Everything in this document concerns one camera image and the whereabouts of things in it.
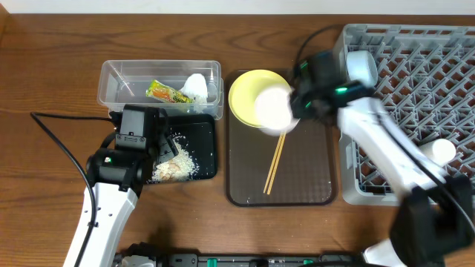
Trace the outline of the rice food scraps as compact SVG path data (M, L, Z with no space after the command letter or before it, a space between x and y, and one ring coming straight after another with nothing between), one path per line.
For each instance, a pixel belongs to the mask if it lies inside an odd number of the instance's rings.
M189 141L184 135L175 134L172 137L178 151L173 159L155 166L152 182L182 182L191 180L200 167L190 154Z

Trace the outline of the green snack wrapper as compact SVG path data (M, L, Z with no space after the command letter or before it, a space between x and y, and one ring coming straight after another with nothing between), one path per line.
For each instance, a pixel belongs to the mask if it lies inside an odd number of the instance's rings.
M147 97L151 97L167 103L193 103L194 100L187 97L174 88L164 85L163 83L154 79L145 92Z

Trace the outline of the light blue bowl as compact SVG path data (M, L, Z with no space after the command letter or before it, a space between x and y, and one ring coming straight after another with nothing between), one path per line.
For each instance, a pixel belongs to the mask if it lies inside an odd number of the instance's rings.
M349 52L346 58L350 81L358 81L366 87L374 87L378 81L376 61L366 50Z

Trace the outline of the pink bowl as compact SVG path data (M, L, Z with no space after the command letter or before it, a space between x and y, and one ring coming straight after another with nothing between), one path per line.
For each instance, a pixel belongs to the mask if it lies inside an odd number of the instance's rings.
M287 85L272 85L258 94L255 99L255 116L261 131L278 136L292 131L299 119L293 116L289 99L292 92Z

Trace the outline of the white tissue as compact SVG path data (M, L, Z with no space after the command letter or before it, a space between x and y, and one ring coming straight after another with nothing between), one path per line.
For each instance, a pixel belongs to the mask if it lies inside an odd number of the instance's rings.
M194 73L190 75L180 92L196 103L207 103L207 84L202 74Z

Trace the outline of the yellow round plate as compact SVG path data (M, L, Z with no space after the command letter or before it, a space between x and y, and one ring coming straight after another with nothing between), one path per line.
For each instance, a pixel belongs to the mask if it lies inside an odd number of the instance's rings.
M228 102L232 113L243 124L262 128L255 114L255 100L274 85L292 91L284 77L270 70L250 70L239 75L229 89Z

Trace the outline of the white green cup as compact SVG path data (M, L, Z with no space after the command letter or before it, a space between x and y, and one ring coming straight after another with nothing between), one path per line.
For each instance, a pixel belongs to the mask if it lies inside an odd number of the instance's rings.
M419 146L419 150L439 166L445 166L456 156L455 145L447 139L436 139Z

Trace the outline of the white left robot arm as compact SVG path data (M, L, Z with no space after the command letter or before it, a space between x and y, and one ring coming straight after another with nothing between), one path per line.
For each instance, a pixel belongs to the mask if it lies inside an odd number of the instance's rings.
M177 155L162 108L125 105L86 164L84 202L65 266L111 266L125 224L154 167Z

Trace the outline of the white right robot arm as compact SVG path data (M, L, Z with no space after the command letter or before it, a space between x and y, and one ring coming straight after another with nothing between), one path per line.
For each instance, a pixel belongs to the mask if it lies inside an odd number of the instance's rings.
M290 107L297 119L334 122L382 172L399 200L388 239L366 248L366 266L426 266L474 244L466 176L426 157L385 110L374 89L340 75L332 52L296 58Z

